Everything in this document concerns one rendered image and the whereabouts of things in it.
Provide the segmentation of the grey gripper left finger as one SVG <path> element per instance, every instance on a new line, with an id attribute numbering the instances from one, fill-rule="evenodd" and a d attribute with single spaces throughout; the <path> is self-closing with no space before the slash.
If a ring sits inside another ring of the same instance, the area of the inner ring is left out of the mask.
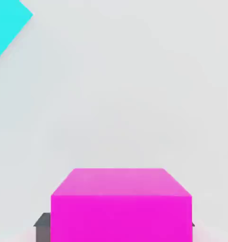
<path id="1" fill-rule="evenodd" d="M 42 213 L 33 225 L 33 229 L 22 235 L 18 242 L 51 242 L 50 213 Z"/>

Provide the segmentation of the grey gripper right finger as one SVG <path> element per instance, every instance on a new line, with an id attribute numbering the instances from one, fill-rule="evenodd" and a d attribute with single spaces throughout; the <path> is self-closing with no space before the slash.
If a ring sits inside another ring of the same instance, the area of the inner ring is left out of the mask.
<path id="1" fill-rule="evenodd" d="M 208 230 L 203 224 L 193 223 L 193 242 L 208 242 Z"/>

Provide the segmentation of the large cyan box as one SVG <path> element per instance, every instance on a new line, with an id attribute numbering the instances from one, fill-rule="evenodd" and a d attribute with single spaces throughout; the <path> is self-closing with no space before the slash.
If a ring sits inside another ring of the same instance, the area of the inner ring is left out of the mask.
<path id="1" fill-rule="evenodd" d="M 0 0 L 0 56 L 32 16 L 20 0 Z"/>

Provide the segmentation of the small magenta cube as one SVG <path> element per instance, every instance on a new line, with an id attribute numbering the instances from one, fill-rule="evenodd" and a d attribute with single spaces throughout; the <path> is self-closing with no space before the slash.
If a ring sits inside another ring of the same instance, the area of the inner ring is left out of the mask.
<path id="1" fill-rule="evenodd" d="M 51 195 L 51 242 L 193 242 L 192 196 L 160 168 L 76 168 Z"/>

